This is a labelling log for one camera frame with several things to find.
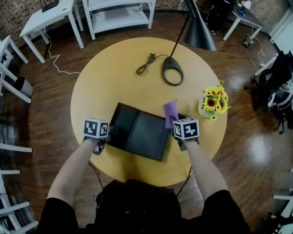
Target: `lamp shade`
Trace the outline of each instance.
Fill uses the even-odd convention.
[[[190,23],[184,42],[192,47],[217,51],[216,43],[203,21],[194,0],[185,0],[185,2],[189,10]]]

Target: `wooden floor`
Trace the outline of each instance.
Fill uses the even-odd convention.
[[[85,46],[82,50],[68,25],[50,33],[54,42],[51,53],[61,54],[57,61],[61,70],[81,72],[97,53],[124,39],[157,37],[175,40],[183,22],[183,15],[155,14],[150,30],[138,27],[98,34],[95,41],[86,31],[82,33]],[[227,22],[224,32],[229,27]],[[259,69],[257,53],[260,44],[255,41],[249,49],[242,45],[246,34],[250,33],[250,28],[238,26],[226,42],[215,37],[218,52],[191,49],[226,83],[232,108],[228,113],[224,141],[213,162],[224,175],[233,198],[254,231],[260,218],[266,218],[268,212],[273,211],[272,195],[292,181],[288,170],[293,168],[293,130],[287,129],[283,135],[274,132],[273,116],[261,110],[254,112],[251,96],[243,89]],[[276,49],[266,35],[260,34],[258,39],[266,53],[266,58],[261,58],[267,61]],[[41,39],[35,45],[41,53],[46,53],[46,45]],[[21,64],[13,72],[26,77],[33,85],[33,101],[28,106],[10,94],[5,95],[1,110],[2,134],[8,143],[32,147],[33,153],[11,154],[21,174],[9,176],[6,183],[10,194],[31,203],[33,216],[39,220],[53,179],[77,147],[70,121],[70,100],[78,75],[60,74],[52,64],[53,59],[47,58],[46,63],[41,64],[28,47],[22,51],[29,64]],[[5,165],[12,166],[8,162],[11,160],[6,158]],[[104,185],[111,181],[104,174],[101,177]],[[178,190],[180,186],[175,185],[174,189]],[[89,166],[76,203],[76,216],[81,227],[93,222],[96,206],[93,195],[100,191],[98,179]],[[195,217],[202,212],[202,197],[193,178],[179,200],[183,217]]]

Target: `white cube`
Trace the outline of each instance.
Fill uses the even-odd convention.
[[[105,138],[108,136],[108,121],[86,118],[84,120],[84,137]]]
[[[173,129],[175,137],[182,140],[200,136],[199,121],[194,117],[174,121]]]

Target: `lamp base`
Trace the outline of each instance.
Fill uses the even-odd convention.
[[[172,82],[170,82],[169,80],[166,79],[165,72],[167,70],[170,70],[170,69],[175,70],[180,74],[180,76],[181,76],[180,82],[172,83]],[[169,84],[171,86],[179,86],[183,82],[183,80],[184,80],[184,72],[182,71],[180,65],[178,64],[178,62],[174,58],[167,57],[164,60],[164,63],[163,63],[163,66],[162,66],[162,78],[167,84]]]

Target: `black desk lamp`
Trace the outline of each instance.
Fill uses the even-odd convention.
[[[185,43],[192,46],[192,47],[197,47],[197,48],[201,48],[201,49],[206,49],[206,50],[212,50],[212,51],[217,51],[217,46],[209,32],[209,29],[207,28],[207,26],[205,25],[205,22],[203,21],[201,14],[194,2],[194,0],[185,0],[185,3],[187,4],[188,10],[189,10],[189,14],[187,16],[187,19],[182,27],[182,30],[179,34],[179,37],[176,41],[176,44],[170,54],[169,57],[167,57],[163,63],[162,66],[162,77],[163,80],[168,83],[171,86],[179,86],[184,79],[184,74],[183,71],[180,67],[180,65],[178,64],[178,62],[172,57],[172,55],[175,52],[175,49],[177,47],[177,44],[181,38],[181,35],[183,34],[186,25],[190,20],[190,25],[188,27],[188,31],[186,33],[186,37],[185,37]],[[165,72],[169,69],[173,69],[176,70],[180,76],[181,76],[181,81],[179,83],[172,83],[170,81],[168,81],[165,77]]]

